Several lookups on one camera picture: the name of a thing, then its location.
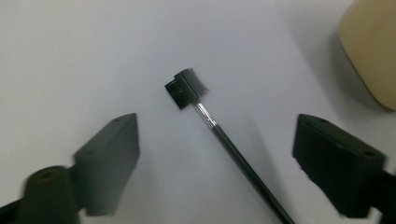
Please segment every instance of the silver ferrule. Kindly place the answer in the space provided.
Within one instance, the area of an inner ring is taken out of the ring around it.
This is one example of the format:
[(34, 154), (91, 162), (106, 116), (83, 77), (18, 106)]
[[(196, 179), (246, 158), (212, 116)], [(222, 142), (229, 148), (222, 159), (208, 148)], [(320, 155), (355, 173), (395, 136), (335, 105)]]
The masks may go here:
[(199, 112), (199, 114), (204, 119), (204, 121), (206, 122), (206, 124), (209, 126), (210, 129), (216, 126), (217, 123), (212, 119), (212, 116), (210, 116), (210, 114), (207, 112), (207, 110), (201, 103), (197, 104), (195, 108), (197, 109), (197, 111)]

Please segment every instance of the black comb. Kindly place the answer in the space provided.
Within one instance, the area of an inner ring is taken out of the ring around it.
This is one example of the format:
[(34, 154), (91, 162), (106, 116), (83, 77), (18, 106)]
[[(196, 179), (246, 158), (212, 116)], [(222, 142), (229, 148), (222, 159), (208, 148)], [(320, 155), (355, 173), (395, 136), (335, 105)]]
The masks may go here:
[(191, 68), (175, 75), (175, 79), (166, 84), (165, 88), (180, 109), (189, 104), (197, 105), (201, 96), (207, 92)]
[(200, 98), (207, 92), (207, 88), (201, 83), (192, 69), (185, 69), (179, 72), (177, 75), (175, 75), (174, 80), (165, 85), (165, 88), (168, 90), (169, 94), (172, 96), (180, 109), (183, 109), (189, 104), (195, 105), (195, 108), (212, 130), (213, 134), (227, 149), (235, 163), (239, 166), (253, 187), (260, 193), (262, 198), (267, 201), (282, 223), (294, 224), (294, 221), (289, 217), (288, 213), (277, 201), (276, 197), (265, 186), (260, 177), (239, 152), (238, 148), (236, 148), (227, 134), (212, 119), (210, 114), (202, 105)]

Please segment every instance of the beige object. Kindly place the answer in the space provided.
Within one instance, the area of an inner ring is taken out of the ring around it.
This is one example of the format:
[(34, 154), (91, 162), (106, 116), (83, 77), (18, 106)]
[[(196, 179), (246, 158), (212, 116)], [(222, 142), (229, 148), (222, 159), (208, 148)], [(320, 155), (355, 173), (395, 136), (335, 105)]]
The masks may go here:
[(338, 35), (375, 99), (396, 109), (396, 0), (359, 0), (346, 11)]

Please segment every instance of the brush handle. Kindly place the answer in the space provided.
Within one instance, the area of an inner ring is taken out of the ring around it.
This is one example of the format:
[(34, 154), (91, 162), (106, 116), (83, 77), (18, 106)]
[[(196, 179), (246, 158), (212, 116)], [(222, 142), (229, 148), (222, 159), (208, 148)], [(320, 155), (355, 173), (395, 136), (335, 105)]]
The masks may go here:
[(265, 201), (274, 210), (277, 217), (284, 224), (294, 224), (294, 221), (282, 207), (282, 205), (277, 201), (276, 197), (271, 193), (271, 191), (265, 186), (260, 177), (256, 174), (253, 168), (249, 165), (247, 160), (239, 152), (238, 148), (233, 144), (227, 134), (220, 128), (218, 124), (211, 127), (213, 134), (220, 140), (222, 145), (230, 153), (233, 160), (238, 164), (241, 171), (245, 174), (246, 178), (250, 181), (253, 187), (260, 193)]

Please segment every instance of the white surface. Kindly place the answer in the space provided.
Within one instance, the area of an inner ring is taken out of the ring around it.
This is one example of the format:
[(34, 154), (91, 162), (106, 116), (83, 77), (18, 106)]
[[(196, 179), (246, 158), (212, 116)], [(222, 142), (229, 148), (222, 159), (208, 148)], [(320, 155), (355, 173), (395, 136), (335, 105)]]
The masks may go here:
[(299, 113), (389, 155), (394, 113), (335, 36), (351, 0), (0, 2), (0, 204), (106, 123), (137, 113), (141, 158), (114, 217), (83, 223), (279, 223), (192, 107), (163, 85), (192, 67), (203, 102), (296, 223), (341, 218), (291, 157)]

